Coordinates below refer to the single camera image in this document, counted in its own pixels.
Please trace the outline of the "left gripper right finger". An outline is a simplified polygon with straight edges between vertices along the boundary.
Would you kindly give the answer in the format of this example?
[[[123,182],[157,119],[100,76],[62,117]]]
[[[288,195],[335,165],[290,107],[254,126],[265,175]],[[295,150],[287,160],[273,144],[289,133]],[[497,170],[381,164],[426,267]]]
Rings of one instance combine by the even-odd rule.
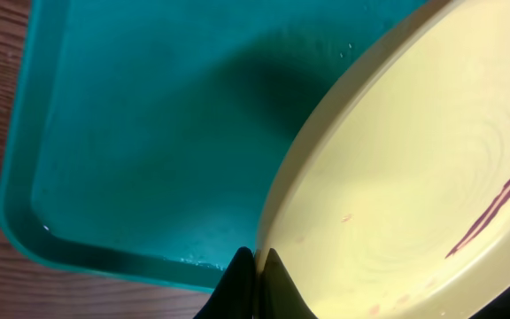
[[[259,277],[259,318],[317,319],[273,248],[268,252]]]

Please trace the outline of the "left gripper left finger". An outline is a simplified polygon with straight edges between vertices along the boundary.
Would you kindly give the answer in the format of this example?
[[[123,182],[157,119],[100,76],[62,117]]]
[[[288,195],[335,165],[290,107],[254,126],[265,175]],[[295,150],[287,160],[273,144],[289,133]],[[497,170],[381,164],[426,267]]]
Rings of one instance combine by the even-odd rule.
[[[194,319],[252,319],[254,286],[254,255],[249,248],[241,247]]]

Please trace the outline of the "yellow plate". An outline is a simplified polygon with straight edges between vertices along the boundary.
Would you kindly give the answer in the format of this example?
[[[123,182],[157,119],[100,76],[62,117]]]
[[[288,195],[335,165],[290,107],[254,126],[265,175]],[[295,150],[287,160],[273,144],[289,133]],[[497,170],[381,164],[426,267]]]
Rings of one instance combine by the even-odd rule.
[[[467,318],[510,286],[510,0],[430,1],[298,132],[258,234],[318,318]]]

